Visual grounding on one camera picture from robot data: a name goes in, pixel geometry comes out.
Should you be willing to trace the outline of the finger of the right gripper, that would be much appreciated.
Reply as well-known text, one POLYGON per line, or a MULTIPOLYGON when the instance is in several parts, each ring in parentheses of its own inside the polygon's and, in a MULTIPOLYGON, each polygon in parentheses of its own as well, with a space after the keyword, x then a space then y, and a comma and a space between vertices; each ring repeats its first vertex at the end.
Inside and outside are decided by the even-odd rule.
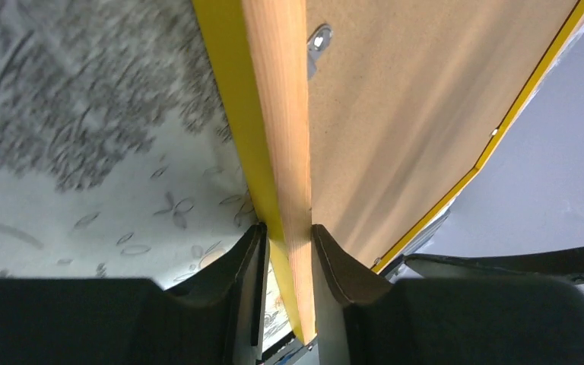
POLYGON ((584 246, 553 252, 494 257, 457 257, 414 253, 403 263, 424 278, 530 275, 584 284, 584 246))

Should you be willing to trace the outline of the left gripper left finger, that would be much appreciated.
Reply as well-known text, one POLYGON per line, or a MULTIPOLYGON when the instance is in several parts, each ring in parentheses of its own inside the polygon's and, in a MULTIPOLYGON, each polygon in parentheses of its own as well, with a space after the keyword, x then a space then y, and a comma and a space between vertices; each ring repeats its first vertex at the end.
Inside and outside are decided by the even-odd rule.
POLYGON ((0 364, 254 364, 264 224, 170 289, 147 278, 0 278, 0 364))

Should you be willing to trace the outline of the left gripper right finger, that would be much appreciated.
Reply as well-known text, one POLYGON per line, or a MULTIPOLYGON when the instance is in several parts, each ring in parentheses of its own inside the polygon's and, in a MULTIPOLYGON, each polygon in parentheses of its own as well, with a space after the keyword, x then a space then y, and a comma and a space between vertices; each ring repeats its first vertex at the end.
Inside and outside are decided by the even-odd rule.
POLYGON ((517 275, 391 282, 312 227, 323 364, 584 364, 580 284, 517 275))

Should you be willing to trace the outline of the yellow wooden picture frame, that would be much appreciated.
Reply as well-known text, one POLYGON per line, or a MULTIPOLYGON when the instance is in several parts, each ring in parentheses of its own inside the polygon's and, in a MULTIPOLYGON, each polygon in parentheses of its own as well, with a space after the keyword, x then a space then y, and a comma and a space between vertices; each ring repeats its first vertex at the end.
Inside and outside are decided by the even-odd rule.
MULTIPOLYGON (((307 28, 310 1, 196 1, 193 6, 256 214, 295 335, 316 336, 309 81, 333 30, 307 28)), ((474 166, 381 259, 381 271, 478 174, 567 45, 584 29, 584 1, 563 23, 474 166)))

